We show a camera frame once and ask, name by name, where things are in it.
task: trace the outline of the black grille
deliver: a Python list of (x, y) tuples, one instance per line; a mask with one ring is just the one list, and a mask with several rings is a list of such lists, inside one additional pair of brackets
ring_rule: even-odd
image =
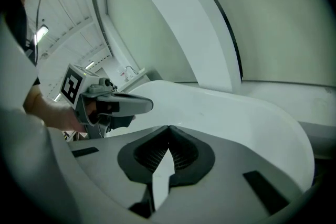
[(178, 134), (171, 133), (169, 150), (174, 159), (175, 172), (187, 168), (198, 158), (196, 146)]
[(157, 135), (134, 151), (134, 158), (152, 173), (155, 172), (168, 150), (166, 135)]

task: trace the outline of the black slot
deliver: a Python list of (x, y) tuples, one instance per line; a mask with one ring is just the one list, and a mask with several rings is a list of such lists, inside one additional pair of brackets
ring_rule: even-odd
[(85, 156), (91, 153), (98, 152), (99, 150), (96, 147), (83, 148), (82, 150), (72, 151), (72, 154), (75, 158)]
[(271, 215), (289, 204), (258, 171), (245, 173), (243, 176)]

